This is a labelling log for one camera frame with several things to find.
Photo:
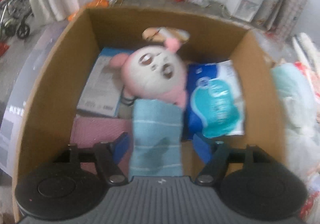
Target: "white appliance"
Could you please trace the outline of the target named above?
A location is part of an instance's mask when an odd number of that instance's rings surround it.
[[[251,22],[263,0],[227,0],[226,8],[231,16]]]

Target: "metal screw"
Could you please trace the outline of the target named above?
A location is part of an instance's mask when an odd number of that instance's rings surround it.
[[[120,183],[125,180],[125,177],[123,175],[112,175],[110,176],[109,180],[112,183]]]
[[[214,181],[214,179],[211,175],[200,175],[198,177],[198,181],[201,183],[211,183]]]

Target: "stroller wheel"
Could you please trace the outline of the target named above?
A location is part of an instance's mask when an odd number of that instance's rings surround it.
[[[4,27],[4,34],[7,37],[13,37],[16,34],[16,26],[14,24],[9,24]]]
[[[22,23],[17,30],[17,37],[19,39],[25,39],[29,36],[30,34],[30,26],[27,25],[26,23]]]

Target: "stroller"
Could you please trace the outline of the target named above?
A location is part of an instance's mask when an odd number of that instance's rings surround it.
[[[0,8],[3,13],[0,19],[0,39],[3,34],[12,37],[17,34],[19,39],[25,39],[30,34],[30,26],[26,19],[32,14],[29,0],[2,0]]]

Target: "pink plush toy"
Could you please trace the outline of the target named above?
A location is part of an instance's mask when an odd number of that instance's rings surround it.
[[[130,56],[120,53],[110,60],[109,66],[121,68],[125,98],[159,99],[185,109],[186,70],[175,54],[180,42],[169,38],[164,45],[166,48],[147,46]]]

